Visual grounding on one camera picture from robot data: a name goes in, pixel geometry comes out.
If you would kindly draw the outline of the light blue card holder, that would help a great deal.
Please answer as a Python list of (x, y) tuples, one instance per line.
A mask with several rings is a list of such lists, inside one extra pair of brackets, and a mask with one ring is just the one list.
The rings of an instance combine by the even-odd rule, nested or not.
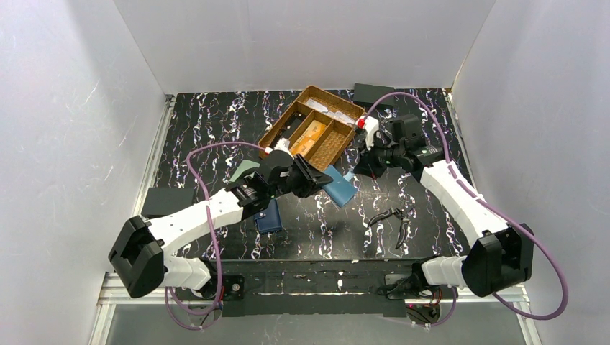
[(346, 206), (355, 197), (356, 187), (345, 179), (333, 165), (329, 165), (324, 174), (330, 176), (332, 182), (324, 185), (323, 191), (339, 208)]

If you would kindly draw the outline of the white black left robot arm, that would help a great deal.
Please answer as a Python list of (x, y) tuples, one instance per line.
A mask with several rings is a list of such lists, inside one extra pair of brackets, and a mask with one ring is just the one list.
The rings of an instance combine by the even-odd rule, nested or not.
[(200, 259), (177, 257), (181, 247), (264, 211), (274, 198), (289, 193), (308, 198), (332, 181), (301, 155), (274, 150), (207, 201), (152, 220), (126, 220), (109, 261), (131, 298), (158, 287), (200, 290), (212, 278), (209, 267)]

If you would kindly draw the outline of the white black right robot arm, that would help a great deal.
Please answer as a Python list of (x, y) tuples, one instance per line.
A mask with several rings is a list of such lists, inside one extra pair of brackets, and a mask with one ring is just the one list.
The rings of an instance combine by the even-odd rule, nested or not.
[(438, 199), (470, 245), (465, 256), (433, 257), (415, 263), (406, 280), (408, 289), (451, 285), (486, 297), (530, 279), (532, 240), (482, 206), (483, 197), (454, 162), (446, 161), (443, 148), (427, 144), (416, 116), (392, 120), (391, 137), (379, 129), (372, 116), (361, 116), (355, 128), (365, 139), (354, 172), (379, 178), (387, 169), (400, 167)]

